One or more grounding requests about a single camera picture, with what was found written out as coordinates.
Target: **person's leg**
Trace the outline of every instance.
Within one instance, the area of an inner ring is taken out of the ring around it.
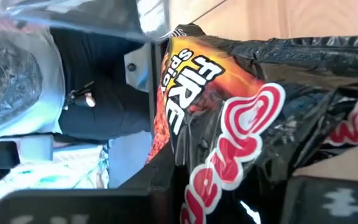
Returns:
[[[150,131],[149,96],[125,83],[124,54],[142,44],[119,37],[51,29],[63,60],[67,93],[94,81],[94,108],[70,105],[59,119],[63,134],[106,140]]]

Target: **wooden floor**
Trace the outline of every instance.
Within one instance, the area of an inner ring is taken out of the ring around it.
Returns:
[[[171,9],[173,22],[236,40],[358,35],[358,0],[177,0]]]

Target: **fire spicy text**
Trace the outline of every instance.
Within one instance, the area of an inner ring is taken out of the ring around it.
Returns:
[[[162,79],[162,94],[168,90],[165,112],[174,135],[177,135],[181,128],[185,117],[184,110],[200,95],[204,86],[225,72],[222,66],[208,57],[193,55],[194,52],[190,49],[183,49],[179,54],[172,56],[170,66]],[[181,67],[183,62],[196,65],[198,68],[188,65]]]

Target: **chip bag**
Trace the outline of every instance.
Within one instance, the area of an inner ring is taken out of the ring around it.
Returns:
[[[241,42],[179,26],[157,98],[151,155],[171,144],[188,177],[180,223],[278,223],[286,180],[357,107],[358,37]]]

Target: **black pants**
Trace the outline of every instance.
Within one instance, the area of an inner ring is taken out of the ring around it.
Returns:
[[[103,141],[150,131],[149,95],[127,85],[125,78],[124,54],[142,44],[76,30],[51,29],[51,34],[62,56],[67,93],[94,81],[96,106],[63,110],[63,134]]]

